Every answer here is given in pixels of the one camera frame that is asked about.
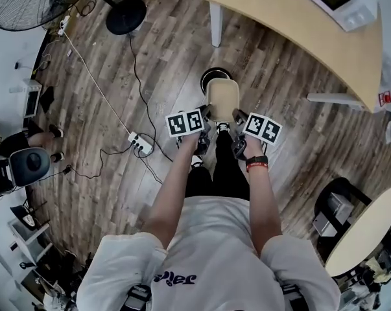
wooden floor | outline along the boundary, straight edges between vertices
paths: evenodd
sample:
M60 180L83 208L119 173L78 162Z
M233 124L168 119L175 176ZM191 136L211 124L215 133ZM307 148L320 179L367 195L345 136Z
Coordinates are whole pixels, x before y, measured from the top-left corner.
M239 14L224 13L222 44L211 46L209 7L202 0L144 0L147 17L133 37L143 96L162 148L174 157L164 116L200 105L202 73L220 66L231 71L241 90L241 108L272 117L283 125L278 145L269 148L270 175L281 211L283 230L312 238L313 207L333 178L347 177L374 198L391 187L391 146L384 140L389 116L371 115L346 106L310 103L309 92L345 92L324 66L275 32ZM139 98L128 36L114 36L105 26L108 5L77 19L71 39L116 112L135 132L153 135ZM67 164L81 174L100 167L99 149L119 151L127 134L103 101L78 56L67 57L70 45L51 45L53 61L39 72L44 88L54 86L55 101L37 122L55 123L66 132L49 147L63 150ZM215 164L213 146L207 166ZM100 178L70 173L33 186L34 199L48 201L41 216L50 218L51 236L60 248L80 258L95 251L106 234L133 233L141 227L160 187L144 164L127 152L104 158ZM156 149L148 162L163 179L170 165Z

